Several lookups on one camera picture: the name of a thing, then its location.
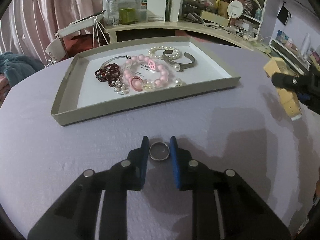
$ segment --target pink beaded bracelet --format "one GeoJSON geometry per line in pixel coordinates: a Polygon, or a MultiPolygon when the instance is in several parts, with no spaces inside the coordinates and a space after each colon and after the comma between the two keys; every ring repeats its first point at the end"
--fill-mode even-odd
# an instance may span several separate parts
{"type": "Polygon", "coordinates": [[[152,91],[155,88],[161,88],[168,82],[169,72],[166,70],[163,64],[156,63],[149,57],[140,54],[139,56],[132,56],[131,59],[126,60],[126,69],[124,70],[124,78],[127,80],[129,85],[135,91],[141,92],[142,90],[152,91]],[[133,76],[130,68],[135,64],[145,62],[148,64],[148,67],[160,73],[160,77],[154,81],[151,80],[142,80],[142,78],[138,76],[133,76]]]}

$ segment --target table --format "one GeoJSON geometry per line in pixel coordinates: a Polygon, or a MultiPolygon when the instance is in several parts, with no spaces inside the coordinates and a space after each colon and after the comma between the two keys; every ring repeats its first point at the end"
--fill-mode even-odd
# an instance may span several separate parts
{"type": "MultiPolygon", "coordinates": [[[[231,90],[148,106],[66,127],[50,116],[71,59],[13,87],[0,109],[0,203],[27,236],[86,169],[103,171],[141,144],[178,145],[209,168],[231,168],[296,232],[311,208],[320,165],[319,118],[292,122],[263,71],[268,57],[208,43],[241,75],[231,90]]],[[[148,161],[141,192],[128,192],[128,239],[191,239],[191,192],[179,192],[170,159],[148,161]]]]}

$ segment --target silver bangle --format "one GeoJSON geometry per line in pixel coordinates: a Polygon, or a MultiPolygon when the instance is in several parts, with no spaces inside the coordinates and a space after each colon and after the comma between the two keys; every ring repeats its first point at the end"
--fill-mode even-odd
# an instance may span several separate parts
{"type": "Polygon", "coordinates": [[[187,68],[191,68],[195,65],[196,59],[189,53],[184,53],[184,56],[191,60],[190,63],[178,63],[169,58],[166,54],[172,54],[172,49],[167,49],[163,52],[162,58],[169,65],[173,66],[175,71],[184,71],[187,68]]]}
{"type": "Polygon", "coordinates": [[[103,69],[103,68],[104,68],[104,66],[105,66],[105,65],[107,65],[109,62],[114,61],[115,59],[118,59],[118,58],[131,59],[131,57],[130,57],[130,56],[118,56],[118,57],[113,57],[113,58],[111,58],[111,59],[107,60],[106,62],[104,62],[104,63],[101,65],[100,69],[103,69]]]}
{"type": "Polygon", "coordinates": [[[150,157],[151,159],[155,161],[164,161],[166,160],[170,155],[170,148],[169,146],[164,142],[155,142],[150,146],[149,149],[150,157]],[[162,147],[159,150],[156,150],[156,146],[162,147]]]}

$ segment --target pink charm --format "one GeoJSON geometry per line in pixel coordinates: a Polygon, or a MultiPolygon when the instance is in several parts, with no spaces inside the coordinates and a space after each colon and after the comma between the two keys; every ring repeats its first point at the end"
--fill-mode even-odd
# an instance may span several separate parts
{"type": "Polygon", "coordinates": [[[159,71],[165,70],[165,67],[162,64],[159,64],[157,67],[159,71]]]}
{"type": "Polygon", "coordinates": [[[148,62],[148,61],[149,61],[149,59],[150,59],[150,57],[149,57],[149,56],[144,57],[144,62],[148,62]]]}
{"type": "Polygon", "coordinates": [[[161,76],[160,80],[162,80],[163,83],[167,83],[168,82],[168,76],[161,76]]]}
{"type": "Polygon", "coordinates": [[[156,79],[156,80],[154,81],[154,83],[155,83],[155,85],[156,85],[157,88],[162,87],[162,80],[156,79]]]}
{"type": "Polygon", "coordinates": [[[137,56],[132,56],[131,60],[132,60],[132,62],[137,62],[138,61],[138,57],[137,56]]]}
{"type": "Polygon", "coordinates": [[[143,54],[140,54],[140,55],[138,56],[138,59],[139,59],[140,61],[144,61],[144,55],[143,55],[143,54]]]}
{"type": "Polygon", "coordinates": [[[148,60],[148,66],[151,70],[156,70],[156,63],[152,59],[148,60]]]}
{"type": "Polygon", "coordinates": [[[140,77],[133,77],[132,80],[130,80],[130,85],[133,90],[136,90],[137,92],[142,91],[142,78],[140,77]]]}
{"type": "Polygon", "coordinates": [[[166,69],[164,69],[164,70],[161,71],[161,75],[162,76],[168,76],[169,72],[166,69]]]}

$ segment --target blue towel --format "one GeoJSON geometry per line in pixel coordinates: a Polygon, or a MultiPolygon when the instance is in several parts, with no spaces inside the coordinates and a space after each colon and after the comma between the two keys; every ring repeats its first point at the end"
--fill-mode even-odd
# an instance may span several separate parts
{"type": "Polygon", "coordinates": [[[0,54],[0,73],[6,76],[11,88],[41,69],[44,65],[37,59],[12,52],[0,54]]]}

